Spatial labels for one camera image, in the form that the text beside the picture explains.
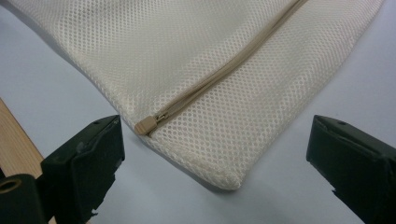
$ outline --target zipper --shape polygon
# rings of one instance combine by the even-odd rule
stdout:
[[[229,62],[222,66],[210,77],[197,85],[185,90],[176,98],[163,106],[157,113],[140,120],[134,126],[134,131],[139,135],[150,135],[158,127],[185,109],[191,102],[201,96],[206,90],[214,86],[224,77],[227,77],[241,63],[248,59],[289,17],[300,8],[307,0],[296,0],[285,7],[279,16],[266,25],[248,44],[238,52]]]

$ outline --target hole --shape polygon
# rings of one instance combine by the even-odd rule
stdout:
[[[0,194],[8,193],[20,186],[20,179],[10,179],[0,184]]]

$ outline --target zipper pull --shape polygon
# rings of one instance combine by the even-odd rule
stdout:
[[[134,131],[138,135],[148,135],[157,128],[158,124],[162,120],[167,118],[167,113],[161,113],[158,116],[148,116],[145,119],[142,119],[136,123],[136,125],[134,126]]]

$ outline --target white mesh bag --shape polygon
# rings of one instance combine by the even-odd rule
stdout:
[[[216,187],[238,189],[382,0],[10,2],[150,146]]]

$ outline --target gray background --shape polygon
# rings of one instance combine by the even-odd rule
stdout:
[[[116,111],[50,40],[0,3],[0,97],[46,157],[88,123]],[[92,223],[362,223],[305,160],[312,118],[344,120],[396,147],[395,86],[396,1],[387,0],[333,80],[240,190],[206,189],[123,123],[126,161]]]

